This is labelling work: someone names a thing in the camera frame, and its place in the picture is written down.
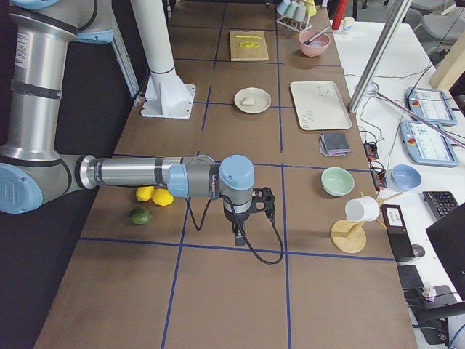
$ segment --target cup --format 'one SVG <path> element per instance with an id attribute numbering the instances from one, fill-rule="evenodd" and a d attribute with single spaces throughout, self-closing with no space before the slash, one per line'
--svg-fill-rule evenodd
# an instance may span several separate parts
<path id="1" fill-rule="evenodd" d="M 296 1 L 291 1 L 291 4 L 288 6 L 286 12 L 284 12 L 284 15 L 288 18 L 293 18 L 297 7 L 299 7 L 299 4 L 297 4 Z"/>
<path id="2" fill-rule="evenodd" d="M 296 22 L 303 22 L 305 20 L 305 4 L 303 2 L 299 3 L 295 13 L 294 13 L 294 20 Z"/>
<path id="3" fill-rule="evenodd" d="M 276 11 L 282 16 L 288 9 L 289 5 L 291 4 L 291 0 L 282 0 L 282 2 L 278 5 Z"/>
<path id="4" fill-rule="evenodd" d="M 345 17 L 344 24 L 342 25 L 342 29 L 345 31 L 349 31 L 350 28 L 353 26 L 354 22 L 355 22 L 354 17 Z"/>
<path id="5" fill-rule="evenodd" d="M 307 10 L 307 17 L 313 17 L 317 14 L 317 7 L 315 6 L 314 0 L 307 1 L 307 3 L 305 4 L 305 8 Z"/>
<path id="6" fill-rule="evenodd" d="M 354 198 L 346 203 L 346 218 L 352 222 L 372 222 L 379 216 L 378 202 L 371 196 Z"/>

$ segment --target white cup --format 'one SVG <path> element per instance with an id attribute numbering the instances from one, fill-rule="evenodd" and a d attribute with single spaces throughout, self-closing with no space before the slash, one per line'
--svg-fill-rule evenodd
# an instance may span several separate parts
<path id="1" fill-rule="evenodd" d="M 350 28 L 353 26 L 354 22 L 355 22 L 354 17 L 345 17 L 344 24 L 342 25 L 342 29 L 345 31 L 349 31 Z"/>
<path id="2" fill-rule="evenodd" d="M 286 12 L 284 12 L 284 15 L 289 18 L 294 17 L 294 13 L 296 13 L 296 9 L 299 7 L 299 4 L 297 4 L 296 1 L 291 1 L 291 4 L 288 6 Z"/>
<path id="3" fill-rule="evenodd" d="M 352 222 L 371 222 L 379 216 L 378 202 L 371 196 L 354 198 L 346 203 L 346 218 Z"/>
<path id="4" fill-rule="evenodd" d="M 305 7 L 305 4 L 303 2 L 300 2 L 299 6 L 297 7 L 294 13 L 294 20 L 297 22 L 303 22 L 305 20 L 306 11 L 307 11 L 307 8 Z"/>

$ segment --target spoon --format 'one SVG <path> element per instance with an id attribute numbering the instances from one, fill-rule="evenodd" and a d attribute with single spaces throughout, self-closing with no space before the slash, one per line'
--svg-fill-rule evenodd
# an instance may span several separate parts
<path id="1" fill-rule="evenodd" d="M 322 36 L 325 31 L 327 31 L 329 28 L 329 25 L 327 25 L 326 27 L 324 27 L 321 31 L 319 31 L 318 33 L 316 33 L 314 36 L 312 36 L 310 39 L 304 41 L 304 45 L 310 45 L 310 43 L 316 39 L 318 39 L 320 36 Z"/>

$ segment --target blue bowl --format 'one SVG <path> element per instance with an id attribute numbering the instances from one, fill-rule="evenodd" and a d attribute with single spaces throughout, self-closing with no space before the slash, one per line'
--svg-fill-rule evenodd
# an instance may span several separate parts
<path id="1" fill-rule="evenodd" d="M 396 165 L 391 171 L 392 182 L 402 191 L 409 191 L 421 184 L 421 175 L 412 166 Z"/>

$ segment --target green lime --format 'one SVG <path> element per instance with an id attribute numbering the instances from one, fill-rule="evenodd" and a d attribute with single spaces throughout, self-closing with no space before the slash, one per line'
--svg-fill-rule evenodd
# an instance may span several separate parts
<path id="1" fill-rule="evenodd" d="M 153 218 L 152 211 L 147 207 L 137 207 L 129 213 L 129 220 L 132 224 L 144 225 L 149 223 Z"/>

